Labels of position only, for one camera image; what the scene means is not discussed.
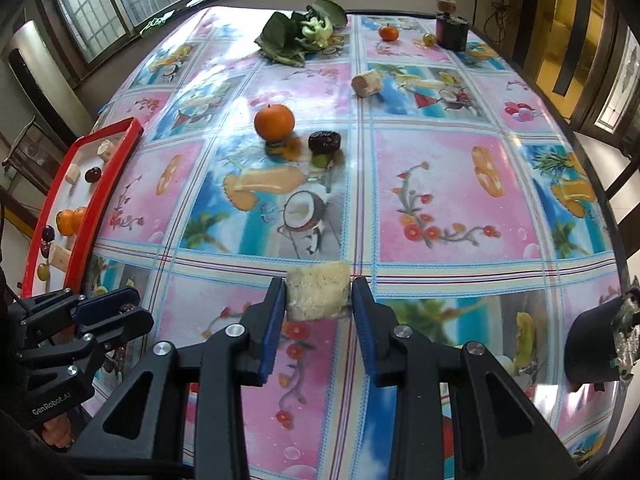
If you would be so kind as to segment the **left hand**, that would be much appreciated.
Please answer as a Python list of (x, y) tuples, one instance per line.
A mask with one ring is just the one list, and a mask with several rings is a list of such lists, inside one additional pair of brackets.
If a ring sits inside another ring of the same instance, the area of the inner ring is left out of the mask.
[(69, 448), (73, 443), (73, 427), (68, 416), (62, 414), (45, 422), (41, 437), (54, 448)]

